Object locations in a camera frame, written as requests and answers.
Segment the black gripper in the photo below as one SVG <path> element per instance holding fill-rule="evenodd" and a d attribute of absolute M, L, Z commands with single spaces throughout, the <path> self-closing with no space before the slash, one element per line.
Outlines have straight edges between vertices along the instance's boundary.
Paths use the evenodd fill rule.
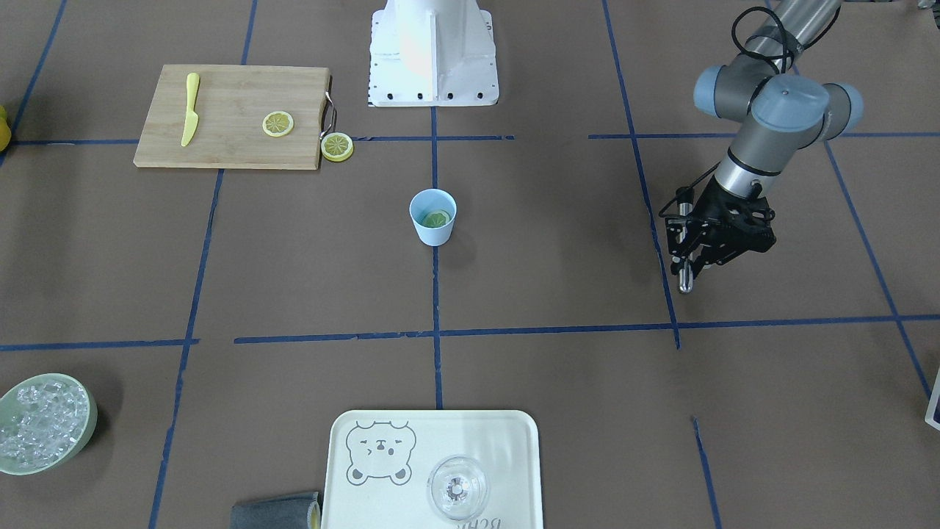
<path fill-rule="evenodd" d="M 724 265 L 746 252 L 770 250 L 778 241 L 771 225 L 775 215 L 766 198 L 737 197 L 709 178 L 691 214 L 665 215 L 672 274 L 688 281 L 688 258 L 678 255 L 677 232 L 683 223 L 688 228 L 684 247 L 691 250 L 689 272 L 694 281 L 709 265 Z"/>

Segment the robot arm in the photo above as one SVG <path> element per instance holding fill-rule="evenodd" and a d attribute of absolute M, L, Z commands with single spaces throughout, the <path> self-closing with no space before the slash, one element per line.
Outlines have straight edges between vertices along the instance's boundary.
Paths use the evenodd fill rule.
<path fill-rule="evenodd" d="M 668 237 L 670 271 L 679 291 L 744 253 L 776 243 L 769 191 L 796 151 L 833 140 L 864 114 L 860 92 L 848 84 L 819 82 L 793 73 L 810 47 L 831 29 L 839 1 L 782 1 L 746 40 L 731 35 L 737 56 L 696 80 L 695 106 L 738 123 L 724 157 L 695 183 L 675 191 L 659 211 Z"/>

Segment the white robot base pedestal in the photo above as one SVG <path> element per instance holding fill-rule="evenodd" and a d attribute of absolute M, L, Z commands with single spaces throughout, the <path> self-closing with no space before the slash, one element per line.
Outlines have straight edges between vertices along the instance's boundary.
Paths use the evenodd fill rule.
<path fill-rule="evenodd" d="M 388 1 L 370 29 L 371 107 L 498 103 L 493 18 L 476 1 Z"/>

